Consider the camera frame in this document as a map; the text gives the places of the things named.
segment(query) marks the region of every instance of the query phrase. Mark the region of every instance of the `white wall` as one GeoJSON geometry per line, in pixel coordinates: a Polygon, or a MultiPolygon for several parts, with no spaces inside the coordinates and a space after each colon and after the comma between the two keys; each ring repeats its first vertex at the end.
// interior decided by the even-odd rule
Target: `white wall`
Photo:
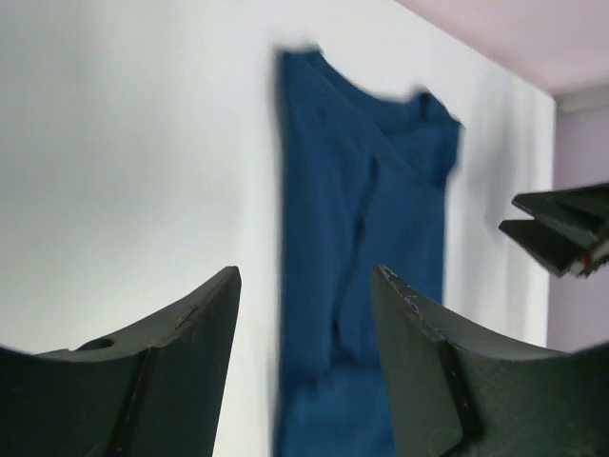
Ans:
{"type": "Polygon", "coordinates": [[[549,187],[546,97],[389,0],[0,3],[0,343],[74,348],[237,264],[217,457],[266,456],[275,395],[272,57],[317,42],[363,88],[466,125],[445,302],[545,342],[547,278],[496,226],[549,187]]]}

